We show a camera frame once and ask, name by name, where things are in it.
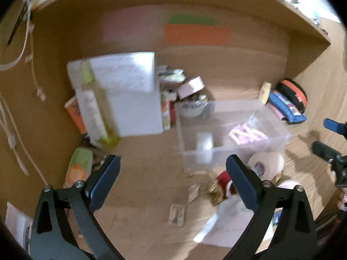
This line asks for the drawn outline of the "white tape roll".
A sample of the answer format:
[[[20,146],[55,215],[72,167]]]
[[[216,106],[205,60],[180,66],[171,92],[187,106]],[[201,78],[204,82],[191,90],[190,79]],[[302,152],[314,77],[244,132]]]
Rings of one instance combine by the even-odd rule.
[[[261,180],[274,184],[282,177],[284,165],[285,159],[280,152],[258,152],[247,162],[248,168]]]

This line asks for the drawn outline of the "red gold ornament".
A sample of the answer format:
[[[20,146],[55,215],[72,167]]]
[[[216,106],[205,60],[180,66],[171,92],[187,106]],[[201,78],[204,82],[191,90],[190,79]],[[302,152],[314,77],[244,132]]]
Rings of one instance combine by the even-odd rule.
[[[231,180],[227,171],[221,172],[213,183],[209,186],[208,190],[213,206],[217,206],[222,201],[237,194],[237,190],[234,187],[234,183]]]

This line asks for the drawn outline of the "white cylindrical jar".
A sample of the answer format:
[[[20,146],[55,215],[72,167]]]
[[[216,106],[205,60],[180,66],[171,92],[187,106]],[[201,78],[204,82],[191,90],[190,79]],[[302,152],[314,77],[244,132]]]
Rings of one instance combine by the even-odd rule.
[[[196,162],[208,165],[213,160],[213,135],[211,132],[196,134]]]

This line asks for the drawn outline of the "black orange round case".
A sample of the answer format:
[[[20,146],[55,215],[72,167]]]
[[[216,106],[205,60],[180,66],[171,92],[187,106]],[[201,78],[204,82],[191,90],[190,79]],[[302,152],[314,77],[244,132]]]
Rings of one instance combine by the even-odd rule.
[[[276,85],[276,90],[288,98],[296,108],[304,113],[308,104],[308,98],[303,88],[292,79],[285,78]]]

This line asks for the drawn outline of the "green orange snack packet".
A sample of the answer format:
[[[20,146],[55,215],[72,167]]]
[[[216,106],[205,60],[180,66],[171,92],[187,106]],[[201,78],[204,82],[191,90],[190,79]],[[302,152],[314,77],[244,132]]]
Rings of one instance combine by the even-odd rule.
[[[86,181],[92,171],[93,152],[87,148],[77,148],[69,162],[63,188],[73,186],[77,181]]]

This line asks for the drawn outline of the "cream lotion bottle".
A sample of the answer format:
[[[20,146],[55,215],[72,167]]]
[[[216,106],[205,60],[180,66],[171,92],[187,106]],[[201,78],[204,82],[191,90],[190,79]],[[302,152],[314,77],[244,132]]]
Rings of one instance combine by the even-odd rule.
[[[272,84],[269,82],[263,82],[259,93],[259,100],[263,105],[266,105],[269,99]]]

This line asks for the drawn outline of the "small paper tag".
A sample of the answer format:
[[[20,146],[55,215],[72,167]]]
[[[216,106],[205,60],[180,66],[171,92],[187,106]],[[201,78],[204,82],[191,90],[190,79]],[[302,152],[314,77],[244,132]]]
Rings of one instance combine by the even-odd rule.
[[[185,222],[185,205],[172,204],[170,206],[168,224],[176,227],[182,227]]]

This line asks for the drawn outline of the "clear plastic storage bin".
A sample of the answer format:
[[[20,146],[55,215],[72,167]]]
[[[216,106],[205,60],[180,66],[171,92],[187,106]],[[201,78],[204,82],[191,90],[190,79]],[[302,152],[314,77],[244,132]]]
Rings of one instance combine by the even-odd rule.
[[[194,118],[180,114],[175,104],[176,128],[183,167],[188,171],[212,170],[225,165],[231,154],[246,163],[257,152],[281,152],[289,141],[285,124],[260,100],[211,101]],[[196,162],[196,134],[213,135],[213,160]]]

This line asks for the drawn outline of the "orange book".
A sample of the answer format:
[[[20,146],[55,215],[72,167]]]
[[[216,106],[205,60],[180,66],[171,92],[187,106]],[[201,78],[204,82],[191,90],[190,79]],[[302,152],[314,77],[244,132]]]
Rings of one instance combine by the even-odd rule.
[[[74,122],[75,126],[77,126],[79,132],[82,135],[87,134],[87,129],[86,129],[85,124],[83,122],[83,118],[81,115],[81,111],[79,108],[77,97],[73,96],[71,99],[69,99],[64,104],[64,108],[68,112],[68,114],[70,115],[70,118]]]

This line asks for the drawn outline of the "metal bowl of trinkets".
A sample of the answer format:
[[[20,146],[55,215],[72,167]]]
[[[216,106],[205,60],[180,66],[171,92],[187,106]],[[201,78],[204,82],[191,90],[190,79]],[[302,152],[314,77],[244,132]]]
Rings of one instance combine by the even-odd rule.
[[[207,95],[196,94],[181,103],[180,114],[185,118],[194,118],[199,116],[207,105]]]

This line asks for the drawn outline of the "pink small box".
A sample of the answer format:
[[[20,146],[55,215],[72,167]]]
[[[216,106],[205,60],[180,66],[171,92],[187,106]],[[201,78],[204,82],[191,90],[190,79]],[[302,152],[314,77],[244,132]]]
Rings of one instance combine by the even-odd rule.
[[[179,86],[179,88],[177,89],[177,94],[180,99],[184,99],[195,94],[196,92],[201,91],[202,89],[204,89],[204,87],[205,85],[201,77],[198,76],[195,78],[191,78],[186,83]]]

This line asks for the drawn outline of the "white open book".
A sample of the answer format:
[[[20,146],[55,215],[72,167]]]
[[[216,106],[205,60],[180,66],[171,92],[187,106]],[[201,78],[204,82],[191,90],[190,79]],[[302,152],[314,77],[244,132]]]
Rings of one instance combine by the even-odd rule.
[[[154,52],[73,60],[66,68],[92,144],[163,132]]]

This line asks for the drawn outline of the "stack of books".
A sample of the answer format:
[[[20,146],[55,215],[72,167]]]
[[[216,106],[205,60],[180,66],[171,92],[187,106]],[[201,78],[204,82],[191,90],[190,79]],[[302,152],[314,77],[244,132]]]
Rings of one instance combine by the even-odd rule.
[[[178,100],[178,88],[185,82],[184,70],[159,65],[156,74],[160,85],[160,103],[162,112],[162,126],[169,130],[175,124],[174,104]]]

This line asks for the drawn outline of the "orange paper note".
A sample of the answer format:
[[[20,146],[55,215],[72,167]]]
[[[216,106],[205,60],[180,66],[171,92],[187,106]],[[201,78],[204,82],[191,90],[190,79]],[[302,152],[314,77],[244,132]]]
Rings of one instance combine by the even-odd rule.
[[[195,24],[167,24],[164,26],[164,44],[170,46],[229,45],[227,28]]]

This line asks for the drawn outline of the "pink paper note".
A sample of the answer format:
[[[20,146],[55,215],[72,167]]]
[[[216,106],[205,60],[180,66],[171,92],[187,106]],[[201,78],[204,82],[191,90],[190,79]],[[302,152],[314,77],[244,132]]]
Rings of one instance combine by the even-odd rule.
[[[103,40],[110,42],[146,35],[153,29],[160,29],[163,23],[164,14],[152,5],[106,12],[100,19]]]

